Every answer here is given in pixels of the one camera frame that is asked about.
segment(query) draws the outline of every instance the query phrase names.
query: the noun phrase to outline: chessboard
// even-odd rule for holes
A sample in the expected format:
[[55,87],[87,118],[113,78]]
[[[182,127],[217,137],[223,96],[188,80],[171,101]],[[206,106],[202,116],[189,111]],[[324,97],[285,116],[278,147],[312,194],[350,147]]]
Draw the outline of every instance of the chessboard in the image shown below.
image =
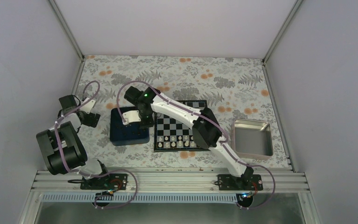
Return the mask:
[[[206,100],[178,100],[187,106],[204,109]],[[154,118],[154,151],[208,151],[197,146],[193,140],[193,131],[165,114],[156,113]]]

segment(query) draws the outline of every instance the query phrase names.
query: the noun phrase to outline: table surface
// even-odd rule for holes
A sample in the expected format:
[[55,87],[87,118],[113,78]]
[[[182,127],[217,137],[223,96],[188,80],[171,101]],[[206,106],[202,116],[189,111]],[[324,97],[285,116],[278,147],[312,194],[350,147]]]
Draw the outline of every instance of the table surface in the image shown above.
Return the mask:
[[[101,90],[92,110],[101,118],[96,128],[82,126],[79,138],[88,157],[108,167],[221,168],[226,167],[211,152],[153,151],[154,127],[150,141],[142,145],[114,146],[109,140],[110,111],[117,107],[120,87],[131,80],[146,81],[175,100],[205,99],[220,126],[231,132],[235,118],[267,121],[271,124],[274,155],[266,161],[244,159],[269,168],[287,168],[286,154],[272,108],[260,59],[166,56],[87,56],[77,88],[83,97],[85,85],[97,80]],[[143,84],[132,84],[140,90]],[[132,106],[120,93],[120,107]],[[96,90],[92,84],[84,97]]]

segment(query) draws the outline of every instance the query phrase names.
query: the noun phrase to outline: gray floor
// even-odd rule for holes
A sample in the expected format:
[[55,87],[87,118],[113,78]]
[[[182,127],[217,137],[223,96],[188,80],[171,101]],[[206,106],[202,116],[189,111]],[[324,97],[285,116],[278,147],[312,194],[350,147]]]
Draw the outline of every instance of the gray floor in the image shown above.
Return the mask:
[[[258,195],[254,205],[267,198]],[[39,224],[302,224],[297,194],[276,194],[256,210],[232,204],[132,203],[116,210],[96,210],[90,203],[43,203]]]

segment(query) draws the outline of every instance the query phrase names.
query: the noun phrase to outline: white wall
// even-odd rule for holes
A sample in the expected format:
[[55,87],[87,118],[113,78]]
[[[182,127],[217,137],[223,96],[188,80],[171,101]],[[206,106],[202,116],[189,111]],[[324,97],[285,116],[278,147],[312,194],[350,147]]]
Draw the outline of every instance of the white wall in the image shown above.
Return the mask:
[[17,223],[79,59],[46,0],[0,1],[0,224]]
[[84,54],[263,58],[295,0],[56,0]]
[[358,223],[358,1],[304,1],[267,65],[323,223]]

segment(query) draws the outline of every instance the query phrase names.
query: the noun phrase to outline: silver metal tray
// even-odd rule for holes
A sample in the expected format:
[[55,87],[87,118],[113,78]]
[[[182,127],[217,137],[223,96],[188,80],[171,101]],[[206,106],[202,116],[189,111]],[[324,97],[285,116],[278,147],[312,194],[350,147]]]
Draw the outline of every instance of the silver metal tray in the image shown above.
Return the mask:
[[232,127],[231,148],[241,158],[268,160],[273,155],[269,123],[236,119]]

